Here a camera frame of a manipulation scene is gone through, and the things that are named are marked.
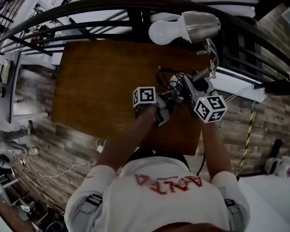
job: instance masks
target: forearm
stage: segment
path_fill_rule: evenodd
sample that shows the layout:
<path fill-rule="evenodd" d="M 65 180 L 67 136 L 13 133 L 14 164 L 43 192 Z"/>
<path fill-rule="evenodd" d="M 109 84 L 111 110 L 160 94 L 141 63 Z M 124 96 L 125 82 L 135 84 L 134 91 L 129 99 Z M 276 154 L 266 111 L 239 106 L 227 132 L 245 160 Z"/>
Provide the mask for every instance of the forearm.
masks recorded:
<path fill-rule="evenodd" d="M 206 165 L 211 179 L 219 172 L 231 172 L 230 158 L 215 123 L 202 123 L 202 134 Z"/>
<path fill-rule="evenodd" d="M 155 111 L 156 108 L 146 110 L 119 137 L 107 143 L 97 165 L 107 165 L 115 171 L 123 166 L 155 124 Z"/>

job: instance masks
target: white cube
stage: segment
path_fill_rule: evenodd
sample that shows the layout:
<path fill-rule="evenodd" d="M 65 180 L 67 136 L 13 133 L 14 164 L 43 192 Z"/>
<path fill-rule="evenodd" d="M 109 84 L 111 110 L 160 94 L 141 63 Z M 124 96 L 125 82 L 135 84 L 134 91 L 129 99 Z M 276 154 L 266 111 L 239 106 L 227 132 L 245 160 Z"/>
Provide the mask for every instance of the white cube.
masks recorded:
<path fill-rule="evenodd" d="M 156 89 L 155 87 L 138 87 L 133 92 L 133 107 L 140 104 L 155 104 Z"/>
<path fill-rule="evenodd" d="M 220 121 L 227 111 L 227 105 L 221 95 L 198 98 L 194 111 L 204 123 Z"/>

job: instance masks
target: white t-shirt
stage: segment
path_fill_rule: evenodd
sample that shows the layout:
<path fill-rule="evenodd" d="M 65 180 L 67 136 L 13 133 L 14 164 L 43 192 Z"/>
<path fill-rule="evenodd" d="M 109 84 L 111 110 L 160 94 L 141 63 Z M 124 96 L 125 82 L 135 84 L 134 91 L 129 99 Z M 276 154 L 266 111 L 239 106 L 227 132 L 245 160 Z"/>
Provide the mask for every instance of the white t-shirt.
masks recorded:
<path fill-rule="evenodd" d="M 177 222 L 244 230 L 249 217 L 233 174 L 220 172 L 208 183 L 165 157 L 131 161 L 119 176 L 108 166 L 94 167 L 65 213 L 70 232 L 152 232 Z"/>

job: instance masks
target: power plug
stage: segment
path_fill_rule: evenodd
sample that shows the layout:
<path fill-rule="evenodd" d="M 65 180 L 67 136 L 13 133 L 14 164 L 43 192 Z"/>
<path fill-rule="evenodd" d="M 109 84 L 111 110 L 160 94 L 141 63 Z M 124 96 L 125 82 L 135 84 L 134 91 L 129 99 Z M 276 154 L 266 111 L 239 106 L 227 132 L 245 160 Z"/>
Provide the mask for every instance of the power plug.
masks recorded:
<path fill-rule="evenodd" d="M 98 148 L 97 148 L 97 150 L 98 150 L 100 153 L 102 153 L 102 151 L 104 150 L 104 147 L 103 147 L 102 145 L 99 145 Z"/>

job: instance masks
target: wood plank flooring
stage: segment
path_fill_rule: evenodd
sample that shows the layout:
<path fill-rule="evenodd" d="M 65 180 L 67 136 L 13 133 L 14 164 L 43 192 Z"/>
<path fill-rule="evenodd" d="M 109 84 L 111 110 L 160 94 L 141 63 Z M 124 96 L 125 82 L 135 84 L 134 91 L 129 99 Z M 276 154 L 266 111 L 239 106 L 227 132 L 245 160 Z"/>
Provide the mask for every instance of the wood plank flooring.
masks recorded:
<path fill-rule="evenodd" d="M 37 171 L 48 176 L 60 174 L 73 164 L 94 163 L 98 155 L 96 137 L 51 122 L 56 77 L 56 72 L 22 69 L 16 87 L 16 94 L 20 100 L 30 100 L 49 112 L 48 118 L 33 121 L 36 128 L 34 136 L 21 139 L 21 142 L 40 147 L 40 155 L 30 156 L 30 161 Z M 221 137 L 231 157 L 233 172 L 236 172 L 245 149 L 251 106 L 251 102 L 241 98 L 231 100 L 224 119 L 218 124 Z M 284 142 L 279 156 L 286 155 L 290 151 L 290 96 L 269 96 L 263 103 L 255 104 L 254 108 L 250 146 L 241 173 L 259 171 L 277 138 Z M 8 125 L 0 118 L 2 130 L 16 130 L 19 126 L 19 123 Z M 193 172 L 198 171 L 202 161 L 202 137 L 196 154 L 197 156 L 186 156 Z M 24 156 L 9 156 L 14 160 L 16 176 L 20 179 L 19 188 L 29 191 L 33 198 L 43 204 L 49 203 L 59 211 L 64 211 L 70 195 L 82 183 L 91 168 L 89 165 L 76 166 L 57 178 L 48 178 L 40 176 L 32 166 L 30 166 L 31 172 L 21 166 L 18 160 Z"/>

